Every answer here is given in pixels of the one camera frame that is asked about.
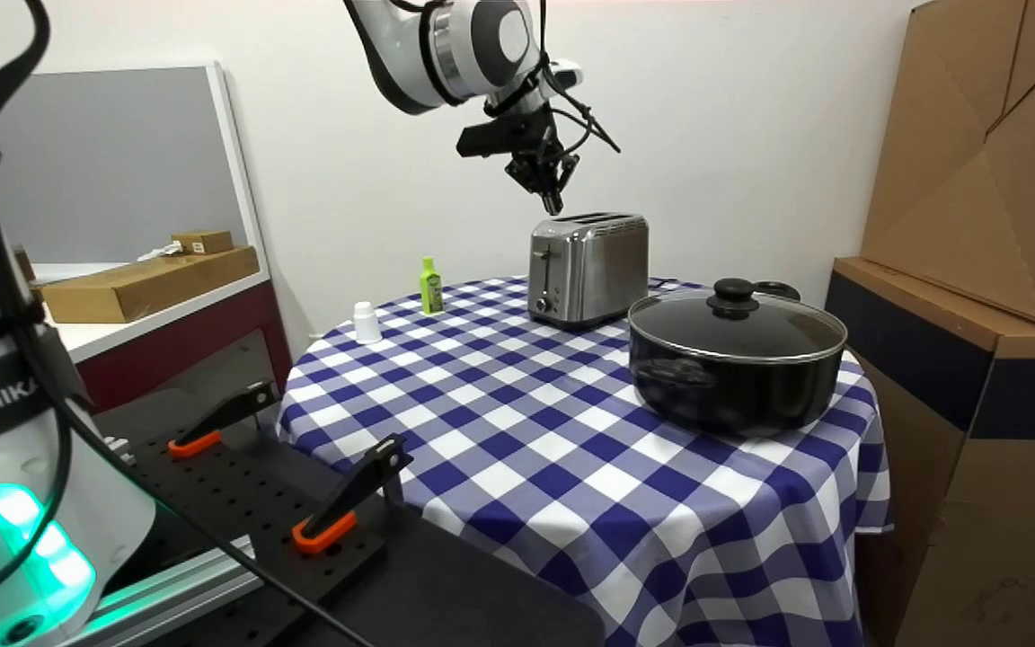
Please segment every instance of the blue checkered tablecloth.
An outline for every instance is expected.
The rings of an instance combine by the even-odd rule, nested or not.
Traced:
[[[875,396],[844,354],[831,408],[789,437],[657,421],[630,330],[556,330],[526,281],[378,310],[385,341],[326,330],[294,363],[276,433],[330,466],[403,433],[407,502],[581,596],[607,643],[863,643],[855,533],[886,529]]]

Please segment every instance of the pot lid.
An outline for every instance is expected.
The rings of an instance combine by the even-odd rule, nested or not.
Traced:
[[[734,363],[807,363],[844,347],[844,324],[798,303],[788,282],[718,281],[636,303],[630,328],[648,341]]]

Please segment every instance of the green bottle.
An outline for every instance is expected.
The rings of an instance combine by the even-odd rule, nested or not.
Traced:
[[[419,312],[443,312],[443,272],[435,267],[435,257],[419,261],[419,275],[418,275],[418,295],[419,295]]]

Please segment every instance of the pot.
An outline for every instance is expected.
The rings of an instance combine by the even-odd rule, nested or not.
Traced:
[[[769,437],[813,425],[833,396],[849,330],[788,282],[718,281],[630,310],[630,371],[666,421]]]

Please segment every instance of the toaster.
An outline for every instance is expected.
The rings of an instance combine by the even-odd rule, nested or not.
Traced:
[[[597,328],[648,295],[651,225],[642,215],[581,212],[546,218],[528,243],[528,315]]]

